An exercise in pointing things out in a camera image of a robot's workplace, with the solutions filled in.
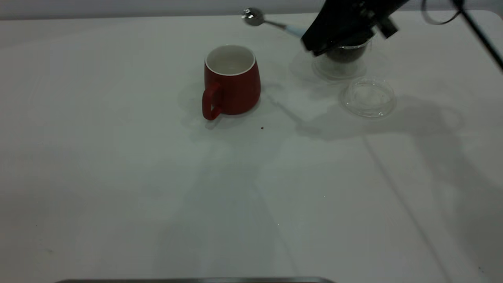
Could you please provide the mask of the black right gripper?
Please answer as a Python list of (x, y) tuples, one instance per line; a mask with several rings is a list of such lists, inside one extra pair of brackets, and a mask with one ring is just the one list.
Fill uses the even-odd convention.
[(385, 38), (398, 31), (391, 15), (406, 0), (327, 0), (301, 38), (306, 50), (320, 56), (332, 50), (365, 46), (375, 27)]

